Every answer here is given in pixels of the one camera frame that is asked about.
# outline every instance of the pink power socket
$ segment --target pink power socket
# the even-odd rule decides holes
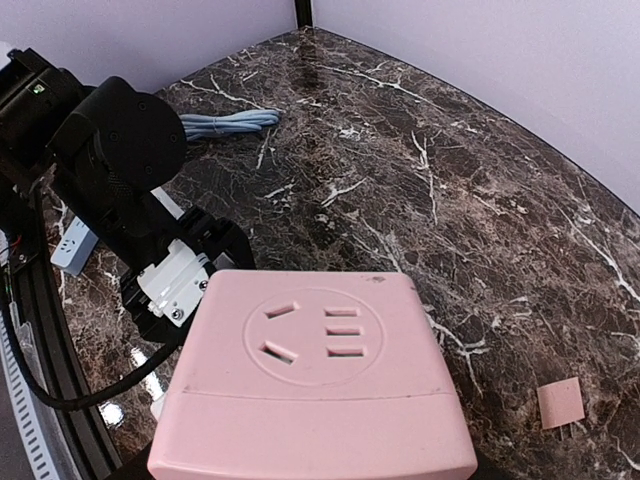
[[[476,466],[396,273],[216,273],[149,458],[158,480],[464,480]]]

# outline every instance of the brown marble surface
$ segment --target brown marble surface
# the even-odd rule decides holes
[[[474,443],[510,477],[640,479],[640,219],[602,185],[472,97],[323,31],[160,95],[179,113],[282,110],[265,135],[193,145],[166,190],[237,221],[259,268],[411,276]],[[49,202],[54,245],[70,213]],[[120,273],[99,248],[61,283],[96,389],[156,348],[119,306]],[[104,407],[125,458],[151,439],[174,364]],[[586,418],[542,431],[536,388],[572,376]]]

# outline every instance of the pink square paper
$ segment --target pink square paper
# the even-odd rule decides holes
[[[555,428],[584,418],[578,377],[538,388],[542,428]]]

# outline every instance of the black pole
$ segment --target black pole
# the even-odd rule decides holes
[[[311,0],[295,0],[298,28],[313,27]]]

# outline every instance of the screw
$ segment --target screw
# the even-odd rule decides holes
[[[173,318],[174,320],[182,320],[183,315],[184,315],[184,312],[179,308],[175,308],[171,312],[171,318]]]

